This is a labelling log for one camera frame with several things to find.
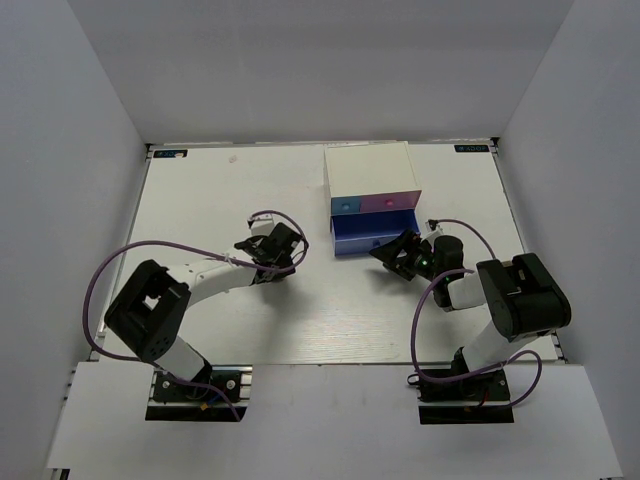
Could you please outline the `blue wide bottom drawer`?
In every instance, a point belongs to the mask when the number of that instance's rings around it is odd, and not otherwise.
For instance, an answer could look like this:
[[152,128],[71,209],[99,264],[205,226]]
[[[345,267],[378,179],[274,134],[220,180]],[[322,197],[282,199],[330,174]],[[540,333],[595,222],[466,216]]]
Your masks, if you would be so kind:
[[334,255],[366,255],[371,249],[394,240],[405,230],[420,232],[412,209],[333,216],[331,236]]

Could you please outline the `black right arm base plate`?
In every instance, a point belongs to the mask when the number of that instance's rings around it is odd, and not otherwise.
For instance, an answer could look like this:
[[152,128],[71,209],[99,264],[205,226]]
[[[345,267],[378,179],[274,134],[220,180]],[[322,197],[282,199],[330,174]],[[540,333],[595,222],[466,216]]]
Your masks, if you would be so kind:
[[451,383],[430,383],[417,373],[407,384],[418,392],[421,425],[512,424],[511,394],[503,370]]

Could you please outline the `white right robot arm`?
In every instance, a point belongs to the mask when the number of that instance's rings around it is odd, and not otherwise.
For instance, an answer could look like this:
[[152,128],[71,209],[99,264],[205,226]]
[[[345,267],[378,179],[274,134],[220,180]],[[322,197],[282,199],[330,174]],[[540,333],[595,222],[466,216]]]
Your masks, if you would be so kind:
[[[488,385],[488,372],[517,358],[517,352],[539,337],[568,326],[572,311],[568,298],[534,253],[481,261],[464,267],[464,245],[455,236],[436,231],[423,239],[412,230],[370,250],[388,271],[410,281],[429,281],[414,312],[410,355],[422,380],[451,383],[461,397],[472,399]],[[428,298],[445,312],[486,306],[490,320],[480,334],[461,347],[447,377],[432,377],[419,369],[416,340],[422,308]]]

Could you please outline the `light blue small drawer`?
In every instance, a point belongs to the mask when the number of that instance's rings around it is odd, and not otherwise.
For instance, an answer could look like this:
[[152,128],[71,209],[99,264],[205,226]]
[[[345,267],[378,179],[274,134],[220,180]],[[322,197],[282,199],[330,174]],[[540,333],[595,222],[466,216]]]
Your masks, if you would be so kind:
[[330,201],[331,215],[351,215],[360,212],[361,198],[357,196],[351,197],[333,197]]

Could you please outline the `white mini drawer cabinet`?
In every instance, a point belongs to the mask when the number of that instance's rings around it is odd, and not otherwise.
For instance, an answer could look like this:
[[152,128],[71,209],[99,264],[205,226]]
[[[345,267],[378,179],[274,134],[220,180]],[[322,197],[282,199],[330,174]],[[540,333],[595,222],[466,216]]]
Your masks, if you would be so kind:
[[324,158],[331,198],[421,189],[406,142],[327,147]]

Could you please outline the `pink small drawer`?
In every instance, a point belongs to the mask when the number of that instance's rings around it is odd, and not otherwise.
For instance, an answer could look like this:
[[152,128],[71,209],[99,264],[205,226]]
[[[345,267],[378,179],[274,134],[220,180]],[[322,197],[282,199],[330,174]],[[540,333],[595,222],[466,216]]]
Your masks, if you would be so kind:
[[419,201],[420,195],[420,190],[366,195],[361,198],[360,212],[375,213],[413,210]]

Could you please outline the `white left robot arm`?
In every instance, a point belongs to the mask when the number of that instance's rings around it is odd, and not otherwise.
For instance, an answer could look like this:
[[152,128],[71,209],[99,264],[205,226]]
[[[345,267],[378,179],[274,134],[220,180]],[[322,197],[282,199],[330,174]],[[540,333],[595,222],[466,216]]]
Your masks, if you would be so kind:
[[202,398],[211,387],[212,366],[179,336],[186,312],[218,294],[293,274],[294,250],[304,243],[286,224],[271,222],[223,255],[172,267],[146,260],[107,309],[106,326],[137,360],[177,378],[188,398]]

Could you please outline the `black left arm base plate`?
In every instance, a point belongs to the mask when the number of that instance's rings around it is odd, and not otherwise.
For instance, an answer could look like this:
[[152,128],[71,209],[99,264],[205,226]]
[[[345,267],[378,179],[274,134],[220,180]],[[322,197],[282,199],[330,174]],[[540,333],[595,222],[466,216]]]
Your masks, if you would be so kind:
[[237,416],[218,392],[176,383],[156,369],[147,402],[146,421],[234,423],[242,419],[249,405],[253,368],[214,366],[209,383],[233,404]]

